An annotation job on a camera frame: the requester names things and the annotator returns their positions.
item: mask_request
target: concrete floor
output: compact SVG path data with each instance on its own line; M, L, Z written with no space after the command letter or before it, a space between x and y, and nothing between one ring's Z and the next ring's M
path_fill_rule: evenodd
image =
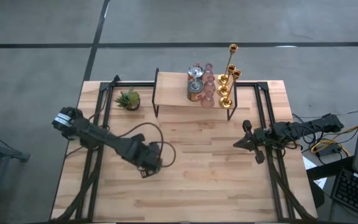
M102 5L0 0L0 44L92 43ZM358 1L112 0L100 42L358 42ZM0 49L0 137L31 153L28 163L10 164L0 223L48 220L67 146L50 122L61 107L76 106L89 56L90 49ZM222 72L227 56L226 48L99 49L90 79L153 80L156 67L180 72L194 62ZM285 80L299 116L358 109L358 47L243 48L233 62L242 79ZM357 125L358 114L341 121ZM351 153L355 143L345 144ZM338 206L332 220L358 223Z

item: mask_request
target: potted plant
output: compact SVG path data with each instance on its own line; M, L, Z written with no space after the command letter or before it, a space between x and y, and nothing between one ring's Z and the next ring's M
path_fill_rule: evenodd
M118 103L119 107L129 111L135 111L140 106L140 96L138 92L134 91L133 86L131 86L127 93L121 92L121 96L114 101Z

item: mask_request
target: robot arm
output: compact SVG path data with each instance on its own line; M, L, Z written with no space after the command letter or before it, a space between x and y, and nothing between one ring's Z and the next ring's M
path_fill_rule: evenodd
M326 114L322 118L305 123L277 122L271 125L271 128L267 130L256 128L252 134L251 123L249 120L245 120L242 124L242 128L246 135L234 143L233 146L255 151L256 161L258 164L261 164L265 157L263 152L258 150L258 146L269 145L275 148L282 148L290 142L299 140L302 136L320 131L324 133L337 133L341 131L343 127L344 125L338 120L336 115Z
M67 139L79 137L80 144L88 149L95 149L100 144L112 147L122 159L140 168L143 178L156 174L161 169L159 146L155 142L145 145L143 134L131 138L116 136L90 123L81 110L71 107L62 108L52 124Z

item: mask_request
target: gold candlestick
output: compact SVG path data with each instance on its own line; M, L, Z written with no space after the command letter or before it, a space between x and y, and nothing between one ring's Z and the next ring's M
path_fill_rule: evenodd
M230 93L231 93L231 90L233 89L233 86L236 82L236 80L238 78L240 78L241 76L241 71L240 70L234 70L233 71L233 83L231 84L231 87L227 93L226 96L222 97L220 100L219 100L219 106L221 108L224 108L224 109L229 109L233 103L233 101L230 99Z
M231 57L237 51L238 48L239 47L236 44L231 44L230 45L229 61L227 62L226 68L224 70L224 74L218 75L218 78L216 79L216 81L221 85L223 85L223 84L225 84L225 83L227 83L229 81L229 75L226 75L226 73L227 73L227 70L229 68Z
M236 69L236 66L234 66L234 65L230 64L229 66L227 66L227 73L228 73L227 77L230 77L233 74L233 71L235 69ZM226 96L227 93L229 92L229 89L227 88L227 83L229 83L229 78L227 78L226 83L224 83L223 85L220 85L218 87L217 93L219 96Z

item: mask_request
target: white paper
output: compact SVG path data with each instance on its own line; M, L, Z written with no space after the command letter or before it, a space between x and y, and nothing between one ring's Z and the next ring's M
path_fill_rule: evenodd
M306 170L316 167L317 165L308 160L305 156L303 156L303 163L305 164ZM315 180L314 182L319 186L319 188L323 189L326 184L327 177Z

